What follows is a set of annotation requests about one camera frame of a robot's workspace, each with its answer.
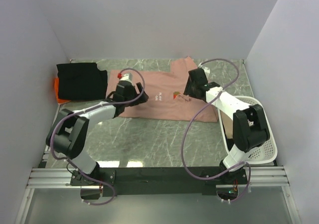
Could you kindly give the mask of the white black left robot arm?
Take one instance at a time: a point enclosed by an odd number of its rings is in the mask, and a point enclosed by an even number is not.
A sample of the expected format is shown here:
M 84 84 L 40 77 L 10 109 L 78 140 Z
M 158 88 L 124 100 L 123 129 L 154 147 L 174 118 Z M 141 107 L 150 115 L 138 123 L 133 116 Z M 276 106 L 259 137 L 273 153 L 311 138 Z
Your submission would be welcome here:
M 145 83 L 119 81 L 116 89 L 98 104 L 78 111 L 63 109 L 51 127 L 46 145 L 56 160 L 65 160 L 79 173 L 88 185 L 100 178 L 100 165 L 84 150 L 86 136 L 99 122 L 114 119 L 127 107 L 137 106 L 148 100 Z

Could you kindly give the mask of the pink printed t-shirt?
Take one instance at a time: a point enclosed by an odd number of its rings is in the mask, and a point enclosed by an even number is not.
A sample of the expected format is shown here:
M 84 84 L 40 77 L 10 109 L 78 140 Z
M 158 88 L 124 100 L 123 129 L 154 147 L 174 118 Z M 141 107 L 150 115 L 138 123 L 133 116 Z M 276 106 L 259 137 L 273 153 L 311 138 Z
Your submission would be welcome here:
M 190 58 L 170 63 L 170 72 L 140 71 L 149 96 L 147 102 L 125 108 L 120 117 L 189 121 L 206 103 L 183 94 L 188 72 L 197 68 Z

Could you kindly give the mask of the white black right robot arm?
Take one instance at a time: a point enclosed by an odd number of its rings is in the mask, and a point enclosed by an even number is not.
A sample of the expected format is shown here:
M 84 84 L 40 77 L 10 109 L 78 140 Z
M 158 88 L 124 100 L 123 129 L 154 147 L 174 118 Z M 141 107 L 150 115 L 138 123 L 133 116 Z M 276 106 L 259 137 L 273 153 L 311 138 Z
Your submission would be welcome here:
M 247 165 L 248 152 L 263 145 L 270 139 L 266 115 L 261 105 L 250 105 L 225 91 L 215 82 L 209 83 L 202 68 L 188 72 L 184 93 L 192 98 L 203 100 L 203 106 L 190 120 L 184 132 L 180 156 L 186 172 L 197 180 L 210 181 L 219 178 L 225 184 L 236 178 L 236 171 Z M 199 177 L 191 173 L 186 166 L 183 147 L 187 132 L 195 118 L 208 106 L 215 106 L 232 121 L 233 146 L 229 154 L 221 161 L 219 173 L 212 177 Z

